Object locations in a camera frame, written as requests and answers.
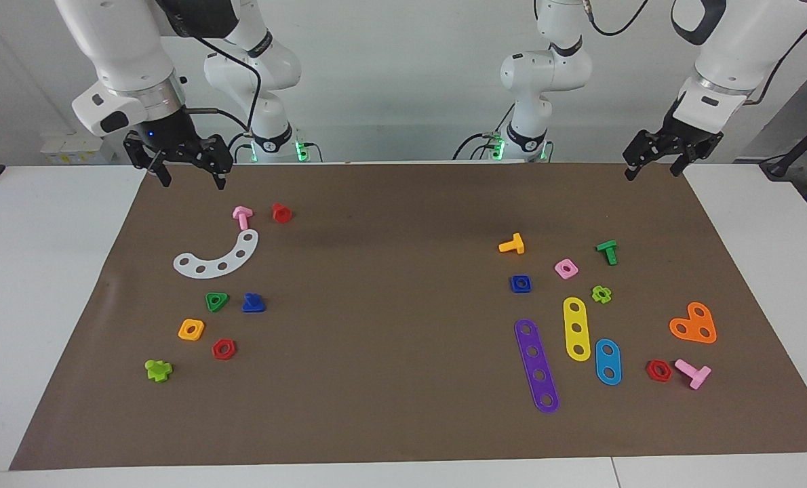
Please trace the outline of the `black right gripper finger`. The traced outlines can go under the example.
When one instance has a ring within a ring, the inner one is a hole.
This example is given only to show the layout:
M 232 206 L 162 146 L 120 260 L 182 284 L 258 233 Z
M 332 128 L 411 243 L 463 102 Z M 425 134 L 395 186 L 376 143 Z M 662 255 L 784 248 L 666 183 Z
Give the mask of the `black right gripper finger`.
M 137 131 L 128 131 L 125 134 L 123 148 L 135 169 L 146 170 L 149 175 L 155 176 L 164 188 L 170 186 L 173 179 L 167 168 L 167 152 L 147 147 Z
M 200 167 L 211 175 L 218 190 L 226 188 L 233 164 L 232 153 L 221 135 L 200 139 Z

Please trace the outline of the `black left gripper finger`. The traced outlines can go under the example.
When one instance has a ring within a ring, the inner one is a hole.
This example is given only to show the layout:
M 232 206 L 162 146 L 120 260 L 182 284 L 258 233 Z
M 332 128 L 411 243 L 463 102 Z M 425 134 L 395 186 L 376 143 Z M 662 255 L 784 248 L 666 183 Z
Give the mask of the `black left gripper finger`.
M 627 180 L 632 182 L 636 179 L 642 167 L 661 157 L 658 142 L 660 142 L 660 135 L 655 135 L 645 129 L 639 130 L 633 136 L 633 139 L 623 151 L 623 158 L 627 165 L 624 175 Z
M 672 163 L 672 175 L 679 177 L 689 165 L 709 158 L 724 136 L 723 132 L 719 132 L 700 142 L 682 142 L 677 149 L 679 156 Z

